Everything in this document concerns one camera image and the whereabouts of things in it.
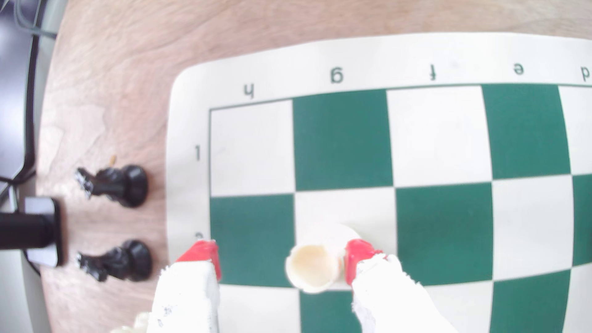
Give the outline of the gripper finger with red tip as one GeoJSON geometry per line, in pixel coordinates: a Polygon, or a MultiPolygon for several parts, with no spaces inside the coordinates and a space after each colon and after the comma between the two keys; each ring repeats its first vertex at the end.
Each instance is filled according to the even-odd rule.
{"type": "Polygon", "coordinates": [[[147,332],[219,332],[220,280],[216,241],[196,241],[162,270],[147,332]]]}
{"type": "Polygon", "coordinates": [[[344,272],[362,332],[456,332],[396,255],[352,239],[345,247],[344,272]]]}

